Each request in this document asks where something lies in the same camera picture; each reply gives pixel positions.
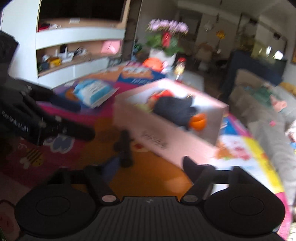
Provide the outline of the black television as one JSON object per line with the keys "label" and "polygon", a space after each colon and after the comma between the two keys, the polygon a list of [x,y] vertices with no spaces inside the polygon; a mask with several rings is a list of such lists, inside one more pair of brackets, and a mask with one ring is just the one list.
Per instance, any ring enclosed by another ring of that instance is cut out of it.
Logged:
{"label": "black television", "polygon": [[121,21],[126,1],[123,0],[42,0],[39,18],[98,19]]}

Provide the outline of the colourful cartoon play mat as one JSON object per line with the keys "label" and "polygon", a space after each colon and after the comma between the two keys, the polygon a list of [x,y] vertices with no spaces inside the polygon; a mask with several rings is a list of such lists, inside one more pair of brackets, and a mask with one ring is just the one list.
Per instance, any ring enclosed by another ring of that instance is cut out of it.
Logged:
{"label": "colourful cartoon play mat", "polygon": [[[37,102],[49,115],[92,127],[95,138],[60,135],[39,145],[13,139],[13,150],[1,161],[1,240],[287,240],[292,214],[283,185],[260,144],[229,112],[222,120],[218,154],[206,163],[231,170],[229,183],[215,184],[197,205],[180,202],[193,185],[183,166],[113,123],[115,97],[146,85],[120,78],[139,77],[141,70],[119,65],[67,85],[66,94],[55,92],[79,103],[77,113]],[[86,79],[119,90],[91,109],[73,94]],[[84,168],[113,156],[119,157],[119,170],[109,186],[120,202],[99,205],[87,191]]]}

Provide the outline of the blue wet wipes pack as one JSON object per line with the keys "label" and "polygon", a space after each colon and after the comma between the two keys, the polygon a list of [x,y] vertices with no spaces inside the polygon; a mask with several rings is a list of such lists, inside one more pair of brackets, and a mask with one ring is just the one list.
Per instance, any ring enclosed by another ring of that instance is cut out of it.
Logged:
{"label": "blue wet wipes pack", "polygon": [[73,94],[88,108],[94,109],[110,99],[119,88],[115,88],[103,80],[86,79],[79,82]]}

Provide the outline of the white tv shelf unit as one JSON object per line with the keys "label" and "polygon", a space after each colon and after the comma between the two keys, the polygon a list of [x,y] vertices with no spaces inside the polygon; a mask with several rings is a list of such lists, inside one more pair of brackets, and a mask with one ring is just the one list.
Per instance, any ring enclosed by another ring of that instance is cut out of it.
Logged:
{"label": "white tv shelf unit", "polygon": [[104,41],[121,40],[125,29],[72,27],[37,30],[37,20],[5,17],[1,29],[16,38],[19,47],[9,74],[48,88],[105,69],[111,56],[101,54]]}

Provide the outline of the pink cardboard box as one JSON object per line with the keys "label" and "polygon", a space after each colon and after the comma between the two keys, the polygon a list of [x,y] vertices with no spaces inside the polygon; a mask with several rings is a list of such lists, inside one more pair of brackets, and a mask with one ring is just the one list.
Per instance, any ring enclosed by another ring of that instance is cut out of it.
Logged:
{"label": "pink cardboard box", "polygon": [[182,167],[188,156],[206,164],[218,154],[228,105],[167,78],[115,97],[113,123],[145,148]]}

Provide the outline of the black plush toy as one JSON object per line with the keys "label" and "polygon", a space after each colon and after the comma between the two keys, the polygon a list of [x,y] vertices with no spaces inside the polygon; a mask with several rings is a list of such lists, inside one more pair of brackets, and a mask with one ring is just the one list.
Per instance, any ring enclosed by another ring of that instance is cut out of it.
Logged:
{"label": "black plush toy", "polygon": [[175,98],[161,97],[155,103],[152,112],[177,126],[189,126],[190,118],[198,113],[196,107],[192,106],[192,97]]}

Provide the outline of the orange pumpkin bucket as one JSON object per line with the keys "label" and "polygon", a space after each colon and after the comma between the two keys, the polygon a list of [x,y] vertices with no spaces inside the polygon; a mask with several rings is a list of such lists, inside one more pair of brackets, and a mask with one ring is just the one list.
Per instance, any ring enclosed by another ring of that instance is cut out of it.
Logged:
{"label": "orange pumpkin bucket", "polygon": [[155,57],[147,58],[142,65],[158,72],[162,72],[164,69],[163,62]]}

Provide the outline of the clear jar red lid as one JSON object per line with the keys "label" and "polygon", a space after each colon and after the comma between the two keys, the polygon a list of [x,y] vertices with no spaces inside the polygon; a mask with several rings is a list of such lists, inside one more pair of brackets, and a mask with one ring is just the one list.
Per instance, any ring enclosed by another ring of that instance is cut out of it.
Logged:
{"label": "clear jar red lid", "polygon": [[186,58],[180,57],[177,60],[177,63],[174,69],[175,80],[178,80],[181,77],[181,75],[184,73],[185,66],[186,66]]}

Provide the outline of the yellow pillow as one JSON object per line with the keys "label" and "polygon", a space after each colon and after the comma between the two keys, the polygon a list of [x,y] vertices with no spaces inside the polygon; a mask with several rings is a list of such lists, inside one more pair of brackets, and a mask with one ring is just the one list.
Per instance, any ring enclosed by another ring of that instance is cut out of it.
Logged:
{"label": "yellow pillow", "polygon": [[291,93],[293,96],[296,96],[296,86],[287,82],[282,82],[280,87],[285,89],[287,92]]}

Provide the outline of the pink orchid potted plant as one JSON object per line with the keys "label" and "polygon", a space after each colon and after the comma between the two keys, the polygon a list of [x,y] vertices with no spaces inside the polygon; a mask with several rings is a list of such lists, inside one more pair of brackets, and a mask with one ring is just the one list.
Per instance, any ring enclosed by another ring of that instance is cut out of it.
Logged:
{"label": "pink orchid potted plant", "polygon": [[146,46],[149,48],[149,57],[172,66],[177,54],[183,51],[179,46],[179,39],[188,34],[188,25],[175,20],[152,19],[147,25],[147,31],[149,35]]}

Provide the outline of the pink paper bag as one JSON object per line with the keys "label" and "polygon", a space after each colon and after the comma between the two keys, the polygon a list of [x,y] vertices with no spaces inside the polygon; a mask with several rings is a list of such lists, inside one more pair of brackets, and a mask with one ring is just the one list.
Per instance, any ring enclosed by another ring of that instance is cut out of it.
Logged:
{"label": "pink paper bag", "polygon": [[121,50],[121,40],[104,41],[101,48],[101,54],[115,55]]}

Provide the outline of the green clothing on sofa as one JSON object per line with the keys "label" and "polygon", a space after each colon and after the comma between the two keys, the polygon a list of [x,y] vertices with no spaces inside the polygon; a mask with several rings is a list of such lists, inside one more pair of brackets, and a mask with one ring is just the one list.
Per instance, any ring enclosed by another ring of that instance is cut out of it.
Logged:
{"label": "green clothing on sofa", "polygon": [[264,86],[261,86],[259,88],[252,88],[250,86],[247,86],[243,87],[243,89],[263,106],[266,106],[267,108],[272,107],[270,100],[272,92],[268,88]]}

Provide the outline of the grey covered sofa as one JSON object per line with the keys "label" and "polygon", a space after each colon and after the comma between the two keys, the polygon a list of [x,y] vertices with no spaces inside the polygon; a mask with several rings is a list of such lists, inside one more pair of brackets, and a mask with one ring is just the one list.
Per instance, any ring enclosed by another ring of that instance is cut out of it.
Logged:
{"label": "grey covered sofa", "polygon": [[[267,108],[248,94],[243,87],[268,88],[272,107]],[[295,128],[295,98],[280,86],[259,76],[238,70],[234,89],[229,96],[230,111],[259,142],[272,162],[286,193],[289,206],[295,205],[295,149],[288,130]]]}

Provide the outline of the glass fish tank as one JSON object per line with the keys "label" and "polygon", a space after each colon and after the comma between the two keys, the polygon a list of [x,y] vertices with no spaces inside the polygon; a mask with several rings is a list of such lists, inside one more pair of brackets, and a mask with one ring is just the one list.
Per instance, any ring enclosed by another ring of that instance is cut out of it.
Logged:
{"label": "glass fish tank", "polygon": [[242,13],[236,32],[236,48],[254,59],[275,64],[285,59],[287,38],[269,25]]}

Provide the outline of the dark blue cabinet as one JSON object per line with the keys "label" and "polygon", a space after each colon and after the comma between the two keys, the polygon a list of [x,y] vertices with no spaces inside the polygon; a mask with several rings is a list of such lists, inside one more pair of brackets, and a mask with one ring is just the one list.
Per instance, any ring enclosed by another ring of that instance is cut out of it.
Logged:
{"label": "dark blue cabinet", "polygon": [[262,64],[259,60],[250,57],[250,54],[235,50],[231,53],[227,67],[224,82],[221,84],[222,99],[227,100],[232,90],[234,89],[234,82],[238,70],[247,70],[274,85],[279,85],[283,79],[274,66],[268,67]]}

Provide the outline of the beige dining chair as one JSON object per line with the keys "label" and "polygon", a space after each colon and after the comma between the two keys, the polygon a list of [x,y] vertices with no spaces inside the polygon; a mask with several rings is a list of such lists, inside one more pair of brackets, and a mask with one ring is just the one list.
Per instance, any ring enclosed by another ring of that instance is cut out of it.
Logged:
{"label": "beige dining chair", "polygon": [[209,64],[212,60],[213,51],[213,47],[208,43],[203,42],[198,45],[195,58],[197,61],[199,61],[199,70],[204,72],[208,71]]}

